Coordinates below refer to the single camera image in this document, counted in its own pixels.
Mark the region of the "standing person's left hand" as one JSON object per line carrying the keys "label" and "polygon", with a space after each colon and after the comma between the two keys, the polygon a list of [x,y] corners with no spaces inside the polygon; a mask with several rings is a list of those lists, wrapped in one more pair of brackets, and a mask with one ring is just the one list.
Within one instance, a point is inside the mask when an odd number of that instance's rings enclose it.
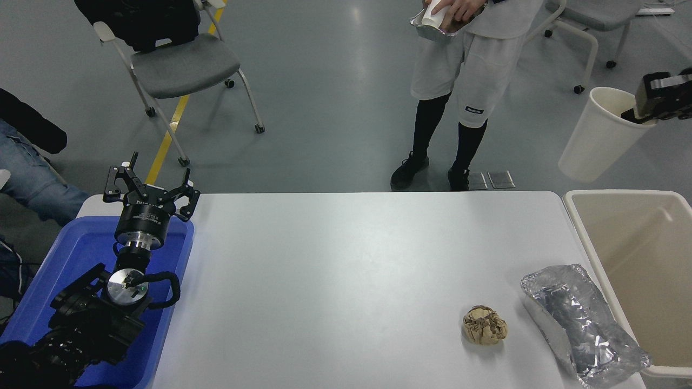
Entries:
{"label": "standing person's left hand", "polygon": [[452,33],[469,24],[472,16],[485,4],[487,1],[440,1],[432,12],[435,15],[443,12],[439,29]]}

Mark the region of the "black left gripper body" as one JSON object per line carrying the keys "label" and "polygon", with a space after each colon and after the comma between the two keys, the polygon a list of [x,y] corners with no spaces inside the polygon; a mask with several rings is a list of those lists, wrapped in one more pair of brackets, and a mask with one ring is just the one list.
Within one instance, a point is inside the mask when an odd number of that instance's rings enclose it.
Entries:
{"label": "black left gripper body", "polygon": [[166,190],[155,186],[146,186],[145,193],[146,197],[136,191],[126,195],[115,230],[116,239],[125,239],[131,232],[165,239],[170,218],[176,213],[175,200],[168,197]]}

